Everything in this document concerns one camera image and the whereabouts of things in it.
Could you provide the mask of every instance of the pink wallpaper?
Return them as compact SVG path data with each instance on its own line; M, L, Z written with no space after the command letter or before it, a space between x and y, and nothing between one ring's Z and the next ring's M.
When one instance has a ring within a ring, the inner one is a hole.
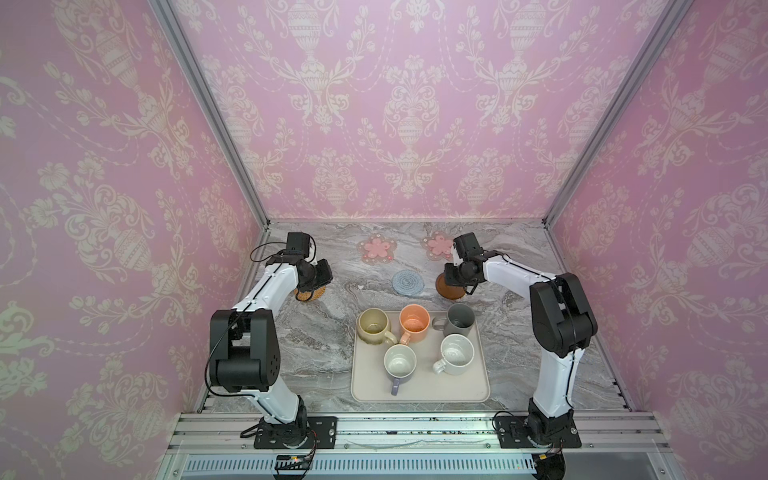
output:
M768 3L694 2L555 225L689 480L765 478Z
M0 478L154 478L256 233L146 2L6 2Z
M541 217L666 0L174 0L268 216Z

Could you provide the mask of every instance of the blue round coaster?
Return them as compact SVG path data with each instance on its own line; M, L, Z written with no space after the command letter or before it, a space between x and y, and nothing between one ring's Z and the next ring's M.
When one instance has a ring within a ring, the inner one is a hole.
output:
M392 276L392 288L400 295L414 296L424 290L424 280L413 270L400 270Z

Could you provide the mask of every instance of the tray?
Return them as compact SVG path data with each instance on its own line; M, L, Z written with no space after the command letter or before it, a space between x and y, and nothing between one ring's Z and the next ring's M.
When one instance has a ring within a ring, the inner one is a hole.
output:
M400 311L386 311L392 324L392 333L400 337ZM436 375L432 364L440 359L442 332L432 328L435 318L445 316L446 311L429 310L431 316L427 337L409 346L416 354L416 371L413 378L400 386L397 396L392 396L392 381L384 370L386 343L369 345L355 335L355 352L352 360L352 397L358 402L484 402L491 396L488 370L480 345L478 322L468 337L475 347L475 359L463 375L447 373Z

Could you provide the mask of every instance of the yellow mug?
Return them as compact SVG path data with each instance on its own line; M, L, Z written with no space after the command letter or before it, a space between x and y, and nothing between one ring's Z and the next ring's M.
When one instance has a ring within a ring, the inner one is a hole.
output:
M400 326L402 327L400 337L402 345L421 342L427 336L429 312L421 305L408 305L400 310Z
M357 317L357 336L365 343L395 345L397 337L392 334L392 324L384 310L369 308Z

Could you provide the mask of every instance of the gray marble tabletop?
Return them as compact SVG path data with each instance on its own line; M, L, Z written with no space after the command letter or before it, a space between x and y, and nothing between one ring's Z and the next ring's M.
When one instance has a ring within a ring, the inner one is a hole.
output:
M436 231L450 238L474 232L486 250L500 250L521 263L560 273L557 260L538 221L509 223L272 223L269 241L285 240L290 231L314 237L318 257L333 271L333 282L317 300L301 303L289 298L276 318L282 353L281 376L302 396L311 412L394 411L525 411L538 381L540 346L531 329L529 302L503 287L480 285L466 303L477 313L491 384L491 397L483 403L420 402L362 403L350 392L355 321L371 307L400 310L418 303L428 310L446 310L453 302L435 290L435 278L445 259L430 259L423 240ZM380 234L397 242L389 263L362 261L358 243ZM264 247L274 253L277 245ZM424 290L415 297L400 296L392 288L392 276L414 270L424 279ZM623 399L597 348L589 348L578 367L574 388L576 409L621 409ZM250 412L243 398L216 398L214 412Z

